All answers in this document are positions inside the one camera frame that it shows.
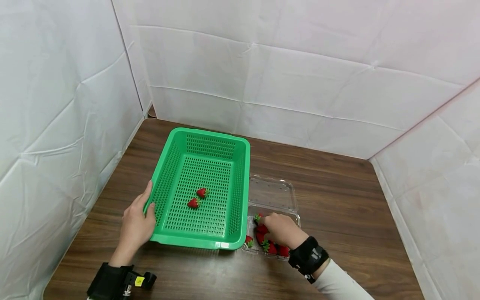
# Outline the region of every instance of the white fabric wall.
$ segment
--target white fabric wall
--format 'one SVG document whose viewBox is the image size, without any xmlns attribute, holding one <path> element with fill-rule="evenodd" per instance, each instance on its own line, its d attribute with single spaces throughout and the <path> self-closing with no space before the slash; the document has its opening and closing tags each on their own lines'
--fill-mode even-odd
<svg viewBox="0 0 480 300">
<path fill-rule="evenodd" d="M 426 300 L 480 299 L 480 81 L 371 162 Z"/>
<path fill-rule="evenodd" d="M 0 105 L 0 299 L 40 299 L 143 118 L 110 0 L 2 1 Z"/>
<path fill-rule="evenodd" d="M 281 143 L 370 158 L 480 75 L 476 0 L 113 3 L 160 119 Z"/>
</svg>

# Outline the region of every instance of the black velcro strap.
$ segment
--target black velcro strap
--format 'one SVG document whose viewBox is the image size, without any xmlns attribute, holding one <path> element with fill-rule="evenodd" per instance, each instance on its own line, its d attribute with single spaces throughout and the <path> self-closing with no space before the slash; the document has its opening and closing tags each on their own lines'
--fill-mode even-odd
<svg viewBox="0 0 480 300">
<path fill-rule="evenodd" d="M 88 288 L 88 297 L 94 300 L 120 299 L 126 288 L 125 278 L 132 270 L 133 265 L 117 268 L 103 263 Z"/>
<path fill-rule="evenodd" d="M 314 237 L 308 237 L 297 249 L 290 250 L 288 263 L 298 269 L 310 283 L 314 283 L 312 274 L 324 264 L 328 257 L 327 251 L 318 245 L 317 240 Z"/>
</svg>

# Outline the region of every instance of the red strawberry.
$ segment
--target red strawberry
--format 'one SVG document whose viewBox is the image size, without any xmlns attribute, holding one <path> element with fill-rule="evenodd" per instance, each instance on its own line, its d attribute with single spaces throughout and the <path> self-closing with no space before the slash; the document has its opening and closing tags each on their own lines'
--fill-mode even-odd
<svg viewBox="0 0 480 300">
<path fill-rule="evenodd" d="M 197 195 L 200 198 L 205 198 L 208 195 L 208 190 L 206 188 L 201 188 L 197 191 Z"/>
<path fill-rule="evenodd" d="M 253 238 L 247 235 L 245 238 L 245 244 L 247 244 L 247 248 L 251 248 L 253 246 Z"/>
<path fill-rule="evenodd" d="M 264 251 L 268 254 L 276 254 L 276 247 L 273 243 L 271 242 L 265 242 L 264 243 Z"/>
<path fill-rule="evenodd" d="M 191 208 L 198 208 L 200 206 L 200 201 L 198 201 L 197 198 L 193 198 L 187 203 L 187 206 Z"/>
<path fill-rule="evenodd" d="M 261 224 L 260 226 L 257 226 L 257 232 L 260 232 L 260 233 L 268 233 L 268 228 L 267 226 L 265 226 L 265 224 Z"/>
<path fill-rule="evenodd" d="M 259 245 L 261 245 L 265 241 L 265 234 L 257 232 L 255 233 L 255 237 L 257 238 L 257 242 Z"/>
<path fill-rule="evenodd" d="M 289 257 L 290 256 L 290 253 L 288 253 L 290 251 L 290 249 L 286 246 L 278 246 L 278 255 L 280 256 L 285 256 L 285 257 Z"/>
<path fill-rule="evenodd" d="M 253 221 L 255 222 L 255 225 L 258 225 L 258 221 L 260 221 L 261 218 L 263 218 L 264 215 L 262 214 L 256 214 L 254 217 L 253 217 Z"/>
</svg>

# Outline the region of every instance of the wooden table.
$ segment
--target wooden table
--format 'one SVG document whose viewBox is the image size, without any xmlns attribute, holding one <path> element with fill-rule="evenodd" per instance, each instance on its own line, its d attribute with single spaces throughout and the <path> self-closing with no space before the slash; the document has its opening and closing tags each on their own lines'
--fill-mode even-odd
<svg viewBox="0 0 480 300">
<path fill-rule="evenodd" d="M 45 300 L 85 299 L 118 242 L 121 216 L 143 192 L 169 132 L 180 124 L 141 125 L 61 261 Z M 302 228 L 375 299 L 423 299 L 390 210 L 366 160 L 248 138 L 251 173 L 293 183 Z M 210 251 L 149 242 L 133 263 L 158 279 L 135 299 L 323 299 L 288 263 L 238 250 Z"/>
</svg>

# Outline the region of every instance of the wrinkled white cloth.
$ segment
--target wrinkled white cloth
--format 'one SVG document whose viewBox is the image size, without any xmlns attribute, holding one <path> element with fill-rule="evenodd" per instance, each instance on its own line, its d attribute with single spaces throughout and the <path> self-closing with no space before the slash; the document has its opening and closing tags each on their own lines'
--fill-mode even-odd
<svg viewBox="0 0 480 300">
<path fill-rule="evenodd" d="M 331 259 L 313 286 L 328 300 L 373 300 L 372 296 Z"/>
</svg>

